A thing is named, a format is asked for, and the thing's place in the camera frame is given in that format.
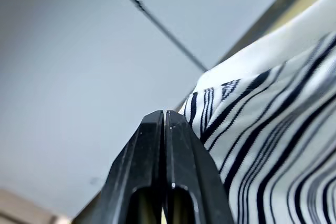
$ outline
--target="striped fabric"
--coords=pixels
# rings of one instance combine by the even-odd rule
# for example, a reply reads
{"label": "striped fabric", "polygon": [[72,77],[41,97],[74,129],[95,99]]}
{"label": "striped fabric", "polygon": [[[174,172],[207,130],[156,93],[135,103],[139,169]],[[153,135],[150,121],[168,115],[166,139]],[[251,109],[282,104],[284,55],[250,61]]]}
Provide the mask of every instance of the striped fabric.
{"label": "striped fabric", "polygon": [[336,223],[335,45],[328,34],[184,103],[180,113],[214,159],[236,223]]}

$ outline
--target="white fabric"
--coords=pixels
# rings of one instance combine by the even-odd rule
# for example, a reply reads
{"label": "white fabric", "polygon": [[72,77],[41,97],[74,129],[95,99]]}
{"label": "white fabric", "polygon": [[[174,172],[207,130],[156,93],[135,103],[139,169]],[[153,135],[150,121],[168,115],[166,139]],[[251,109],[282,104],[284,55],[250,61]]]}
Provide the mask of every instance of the white fabric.
{"label": "white fabric", "polygon": [[237,223],[336,223],[336,0],[205,73],[184,114]]}

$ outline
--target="striped shirt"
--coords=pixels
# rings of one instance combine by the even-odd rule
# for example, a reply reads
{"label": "striped shirt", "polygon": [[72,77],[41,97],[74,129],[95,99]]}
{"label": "striped shirt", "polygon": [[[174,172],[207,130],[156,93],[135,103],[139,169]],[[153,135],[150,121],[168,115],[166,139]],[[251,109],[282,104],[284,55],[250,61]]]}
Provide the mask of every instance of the striped shirt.
{"label": "striped shirt", "polygon": [[185,101],[180,113],[212,156],[236,223],[336,223],[335,84],[330,33]]}

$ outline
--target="black stripe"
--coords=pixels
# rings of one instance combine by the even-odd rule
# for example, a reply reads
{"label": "black stripe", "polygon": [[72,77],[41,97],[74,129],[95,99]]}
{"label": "black stripe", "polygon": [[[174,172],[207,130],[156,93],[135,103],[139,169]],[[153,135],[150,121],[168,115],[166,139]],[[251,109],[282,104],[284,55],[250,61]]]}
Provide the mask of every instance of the black stripe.
{"label": "black stripe", "polygon": [[274,212],[273,212],[273,207],[272,207],[272,194],[273,194],[273,190],[274,190],[276,184],[280,181],[280,179],[283,177],[283,175],[293,166],[293,164],[296,162],[296,160],[298,159],[298,157],[300,157],[300,155],[306,149],[306,147],[308,146],[308,144],[311,142],[311,140],[314,138],[314,136],[319,132],[319,130],[324,125],[324,123],[327,121],[327,119],[329,118],[329,115],[332,114],[335,110],[336,110],[336,106],[334,106],[328,112],[328,114],[322,119],[322,121],[316,126],[316,128],[310,134],[309,138],[307,139],[307,141],[305,142],[305,144],[303,145],[303,147],[301,148],[301,150],[298,152],[298,154],[296,155],[296,157],[291,161],[291,163],[286,167],[286,169],[277,177],[277,179],[273,183],[273,185],[271,187],[271,190],[270,190],[270,194],[269,194],[269,205],[270,205],[270,210],[271,210],[271,215],[272,215],[273,223],[276,223],[276,219],[275,219]]}
{"label": "black stripe", "polygon": [[332,196],[332,212],[334,213],[334,216],[336,217],[336,210],[335,210],[335,197],[334,197],[334,191],[335,191],[336,185],[334,185],[331,189],[331,196]]}
{"label": "black stripe", "polygon": [[254,126],[257,122],[259,122],[259,120],[267,113],[267,111],[269,110],[269,108],[271,107],[271,105],[275,102],[275,100],[283,93],[285,92],[289,87],[290,85],[292,84],[292,82],[295,80],[295,78],[299,75],[300,73],[300,70],[303,69],[303,67],[305,67],[309,62],[310,60],[314,57],[314,55],[317,53],[317,51],[320,49],[320,47],[322,46],[324,40],[326,39],[327,36],[324,36],[322,37],[318,44],[316,45],[316,47],[314,48],[314,50],[312,51],[312,53],[310,54],[310,56],[308,57],[307,61],[303,64],[303,66],[299,69],[299,71],[296,72],[296,74],[291,78],[291,80],[288,82],[288,84],[268,103],[268,105],[266,106],[266,108],[264,109],[264,111],[262,112],[262,114],[259,116],[259,118],[254,122],[252,123],[248,128],[246,128],[240,135],[239,137],[236,139],[235,143],[231,146],[228,154],[226,155],[226,157],[224,158],[224,161],[222,162],[222,165],[220,166],[220,169],[219,169],[219,172],[221,173],[223,168],[224,168],[224,165],[228,159],[228,157],[230,156],[231,152],[233,151],[234,147],[236,146],[236,144],[238,143],[238,141],[240,140],[240,138],[245,134],[245,132],[247,130],[249,130],[252,126]]}
{"label": "black stripe", "polygon": [[234,117],[233,117],[233,119],[231,120],[231,122],[229,123],[229,125],[226,126],[226,128],[225,128],[224,130],[222,130],[221,133],[220,133],[219,135],[216,136],[216,138],[215,138],[215,140],[212,142],[212,144],[211,144],[209,150],[211,150],[211,149],[214,147],[215,143],[218,141],[218,139],[220,138],[220,136],[223,135],[223,134],[224,134],[224,133],[225,133],[225,132],[226,132],[226,131],[233,125],[233,124],[234,124],[236,118],[237,118],[237,117],[239,116],[239,114],[242,112],[242,110],[244,109],[244,107],[246,106],[246,104],[247,104],[252,98],[256,97],[257,95],[259,95],[259,94],[263,93],[265,90],[267,90],[267,89],[268,89],[268,88],[269,88],[269,87],[270,87],[270,86],[271,86],[271,85],[278,79],[278,77],[279,77],[279,75],[280,75],[282,69],[283,69],[283,66],[281,67],[280,71],[278,71],[277,76],[273,79],[273,81],[272,81],[267,87],[265,87],[263,90],[261,90],[261,91],[255,93],[254,95],[252,95],[250,98],[248,98],[248,99],[243,103],[243,105],[239,108],[239,110],[237,111],[237,113],[234,115]]}
{"label": "black stripe", "polygon": [[203,104],[203,110],[202,110],[202,115],[201,115],[201,128],[200,128],[200,133],[201,134],[203,132],[203,115],[204,115],[204,110],[205,110],[205,93],[206,93],[206,90],[204,90],[204,96],[203,96],[204,104]]}
{"label": "black stripe", "polygon": [[324,187],[323,194],[322,194],[323,214],[324,214],[324,217],[326,218],[325,220],[327,221],[328,224],[331,224],[331,221],[330,221],[329,213],[328,213],[328,202],[327,202],[328,199],[327,199],[327,196],[328,196],[329,187],[335,180],[336,180],[336,176],[328,181],[328,183]]}
{"label": "black stripe", "polygon": [[[326,58],[327,54],[323,53],[321,57],[319,57],[312,65],[312,67],[308,70],[306,75],[304,76],[302,82],[289,94],[289,96],[286,98],[286,100],[281,104],[281,106],[277,109],[277,111],[270,116],[266,121],[262,122],[256,129],[252,131],[250,136],[247,138],[245,143],[243,144],[242,148],[239,150],[239,153],[231,166],[231,169],[225,179],[224,182],[224,188],[229,194],[229,190],[232,184],[232,181],[237,174],[247,152],[255,142],[255,139],[258,137],[259,133],[271,122],[273,121],[278,115],[280,115],[288,106],[290,106],[295,99],[298,97],[298,95],[301,93],[302,89],[305,87],[306,83],[308,82],[310,76],[314,73],[317,67],[320,66],[320,64],[323,62],[323,60]],[[264,218],[259,218],[260,223],[265,223],[265,215],[264,215],[264,207],[260,205],[259,207],[262,207],[262,209],[259,209],[260,211],[263,211],[262,214],[259,214],[259,216],[263,216]]]}
{"label": "black stripe", "polygon": [[229,97],[231,93],[233,93],[238,86],[240,80],[230,81],[228,83],[222,84],[222,101]]}
{"label": "black stripe", "polygon": [[191,105],[190,105],[190,121],[189,124],[191,126],[191,128],[193,127],[193,122],[195,119],[195,115],[196,115],[196,99],[197,99],[197,92],[193,93],[193,97],[191,99]]}
{"label": "black stripe", "polygon": [[188,105],[188,100],[189,100],[189,97],[188,97],[187,100],[185,101],[185,106],[184,106],[184,112],[183,112],[183,114],[184,114],[184,117],[185,117],[185,118],[187,117],[187,115],[186,115],[186,109],[187,109],[187,105]]}
{"label": "black stripe", "polygon": [[213,113],[213,107],[214,107],[214,99],[215,99],[215,90],[214,88],[211,88],[211,93],[212,93],[212,99],[211,99],[211,107],[210,107],[210,116],[209,120],[211,119],[212,113]]}
{"label": "black stripe", "polygon": [[331,98],[329,98],[327,102],[325,102],[322,106],[320,106],[317,110],[315,110],[304,121],[304,123],[301,125],[299,130],[295,133],[295,135],[290,140],[289,144],[286,146],[285,150],[282,152],[281,156],[278,158],[276,164],[272,167],[270,172],[266,175],[266,177],[260,183],[260,186],[258,188],[258,193],[257,193],[257,208],[258,208],[259,223],[266,223],[265,213],[264,213],[263,195],[264,195],[267,183],[270,181],[270,179],[274,176],[277,170],[283,165],[285,160],[294,150],[296,144],[298,143],[298,141],[300,140],[300,138],[302,137],[306,129],[309,127],[309,125],[335,98],[336,98],[336,94],[334,94]]}
{"label": "black stripe", "polygon": [[[251,169],[249,169],[248,172],[247,172],[247,173],[250,173],[249,177],[247,178],[247,181],[253,181],[255,179],[255,177],[260,172],[260,170],[264,166],[265,162],[267,161],[267,159],[269,158],[271,153],[276,148],[279,140],[281,139],[281,137],[283,136],[283,134],[285,133],[285,131],[289,127],[289,125],[291,123],[293,123],[294,120],[298,116],[300,116],[302,112],[304,112],[306,110],[306,108],[309,108],[310,106],[312,106],[312,104],[314,102],[318,101],[321,98],[321,96],[323,96],[324,93],[331,86],[334,85],[334,83],[335,83],[334,79],[328,79],[326,82],[324,82],[324,84],[321,85],[321,87],[319,88],[319,91],[316,91],[313,95],[311,95],[311,97],[309,97],[309,99],[307,99],[303,104],[301,104],[298,108],[296,108],[294,111],[292,111],[291,114],[289,114],[287,117],[285,117],[285,119],[283,119],[281,121],[281,123],[279,125],[277,125],[271,131],[271,133],[268,135],[267,139],[264,141],[263,146],[260,149],[259,153],[257,154],[257,158],[254,160],[254,162],[252,164],[252,167],[255,166],[257,161],[259,161],[259,163],[257,164],[256,168],[252,170],[252,172],[251,172]],[[269,139],[274,134],[275,129],[278,129],[278,130],[275,133],[275,136],[273,137],[274,141],[272,140],[269,143]],[[248,202],[248,198],[249,198],[248,192],[250,190],[251,183],[250,182],[247,182],[247,183],[248,183],[248,187],[247,187],[247,199],[246,199],[246,201]],[[244,188],[243,188],[243,196],[245,195],[246,184],[244,185]]]}
{"label": "black stripe", "polygon": [[230,105],[228,105],[225,110],[215,119],[215,121],[209,125],[204,134],[201,137],[201,142],[205,144],[208,138],[215,132],[215,130],[224,122],[225,118],[231,112],[231,110],[236,106],[236,104],[243,99],[245,96],[249,95],[254,89],[263,84],[267,77],[269,76],[269,71],[259,74],[252,83],[246,88],[246,90]]}
{"label": "black stripe", "polygon": [[[239,193],[238,196],[240,197],[240,195],[242,195],[242,199],[241,201],[244,202],[244,195],[245,195],[245,191],[247,191],[247,197],[245,202],[248,202],[248,192],[250,190],[251,187],[251,182],[256,178],[256,176],[258,175],[258,173],[260,172],[260,170],[262,169],[263,165],[265,164],[265,162],[267,161],[267,159],[269,158],[271,152],[274,150],[276,144],[277,144],[277,140],[279,140],[279,138],[282,137],[282,135],[284,134],[284,132],[286,131],[286,126],[283,125],[288,125],[288,123],[292,122],[293,120],[286,120],[284,122],[282,122],[281,126],[279,127],[275,127],[272,132],[268,135],[267,140],[264,141],[262,147],[260,148],[258,154],[257,154],[257,158],[253,161],[251,167],[248,172],[244,175],[243,181],[246,181],[243,185],[243,192],[241,193],[241,186],[239,187]],[[270,143],[268,143],[269,139],[273,136],[273,140],[277,139],[275,141],[271,141]],[[247,211],[247,221],[249,220],[249,209],[248,209],[248,205],[246,208]]]}
{"label": "black stripe", "polygon": [[206,103],[206,111],[205,111],[205,125],[204,129],[206,129],[208,125],[208,110],[209,110],[209,105],[210,105],[210,89],[207,90],[207,103]]}
{"label": "black stripe", "polygon": [[305,182],[308,180],[308,178],[312,174],[314,174],[317,170],[319,170],[335,154],[335,151],[336,151],[336,147],[334,147],[334,149],[329,153],[329,155],[325,157],[323,161],[313,171],[311,171],[309,174],[307,174],[303,178],[303,180],[300,182],[299,186],[297,187],[295,191],[295,196],[294,196],[295,210],[296,210],[296,213],[301,223],[306,223],[305,219],[303,218],[302,211],[300,208],[300,199],[301,199],[301,192],[302,192],[303,185],[305,184]]}
{"label": "black stripe", "polygon": [[[285,64],[284,63],[281,68],[279,69],[279,72],[277,74],[277,76],[275,77],[275,79],[273,80],[273,82],[269,85],[271,86],[279,77],[280,73],[282,72],[282,70],[284,69],[285,67]],[[221,166],[220,166],[220,169],[219,169],[219,173],[221,173],[223,171],[223,168],[224,168],[224,165],[227,161],[227,159],[229,158],[231,152],[233,151],[234,147],[237,145],[237,143],[239,142],[240,138],[242,137],[242,135],[248,130],[250,129],[253,125],[255,125],[265,114],[266,112],[268,111],[268,109],[271,107],[271,105],[273,104],[273,102],[275,101],[275,99],[280,95],[281,93],[277,94],[273,99],[272,101],[267,105],[267,107],[264,109],[264,111],[261,113],[261,115],[257,118],[257,120],[254,121],[254,123],[252,123],[249,127],[247,127],[246,129],[243,130],[243,132],[240,133],[240,135],[238,136],[238,138],[236,139],[236,141],[233,143],[233,145],[231,146],[230,150],[228,151],[228,153],[226,154]]]}
{"label": "black stripe", "polygon": [[319,186],[325,180],[325,178],[329,177],[329,175],[333,173],[335,165],[336,162],[334,162],[327,170],[318,175],[309,186],[307,206],[310,218],[314,223],[320,223],[316,208],[317,192],[319,190]]}

